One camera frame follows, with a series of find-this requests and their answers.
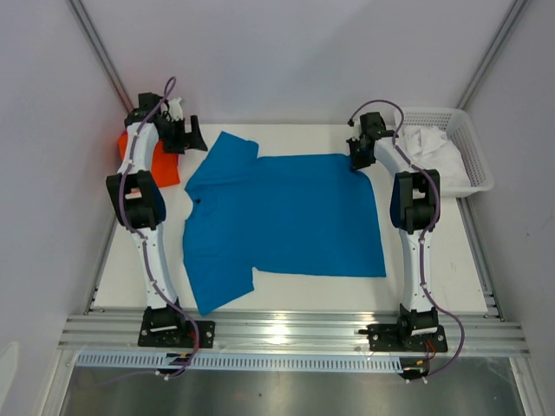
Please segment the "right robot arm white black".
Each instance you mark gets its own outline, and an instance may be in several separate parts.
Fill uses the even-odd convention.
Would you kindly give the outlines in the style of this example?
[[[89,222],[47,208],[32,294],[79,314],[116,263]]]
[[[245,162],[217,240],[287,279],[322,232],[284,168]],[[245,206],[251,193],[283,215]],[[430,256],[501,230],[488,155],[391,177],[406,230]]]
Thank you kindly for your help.
[[[363,114],[349,125],[357,126],[360,132],[356,139],[348,140],[351,168],[360,170],[379,162],[393,178],[389,216],[402,242],[404,292],[400,312],[393,325],[369,326],[371,347],[376,349],[380,341],[416,349],[440,329],[426,278],[432,232],[439,220],[440,175],[416,166],[402,150],[396,130],[388,130],[379,113]]]

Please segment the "blue t shirt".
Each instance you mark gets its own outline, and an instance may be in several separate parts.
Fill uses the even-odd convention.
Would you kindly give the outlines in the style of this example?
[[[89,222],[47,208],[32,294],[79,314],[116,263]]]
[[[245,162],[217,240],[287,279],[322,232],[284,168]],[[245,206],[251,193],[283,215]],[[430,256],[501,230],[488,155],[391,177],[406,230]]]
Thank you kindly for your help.
[[[340,153],[260,156],[227,132],[186,184],[183,262],[202,315],[254,289],[255,270],[383,278],[375,194]]]

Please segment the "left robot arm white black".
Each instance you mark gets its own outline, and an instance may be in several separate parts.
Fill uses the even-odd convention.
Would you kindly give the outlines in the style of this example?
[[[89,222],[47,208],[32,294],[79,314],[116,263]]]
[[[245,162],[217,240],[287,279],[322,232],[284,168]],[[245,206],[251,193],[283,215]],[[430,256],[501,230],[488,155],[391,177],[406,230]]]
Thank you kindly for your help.
[[[188,336],[187,318],[169,274],[163,243],[167,208],[151,169],[157,146],[176,156],[208,147],[198,117],[190,117],[187,131],[180,100],[166,95],[140,94],[138,107],[128,113],[124,125],[127,142],[121,166],[106,178],[106,187],[115,216],[133,238],[142,262],[147,296],[142,331],[177,347]]]

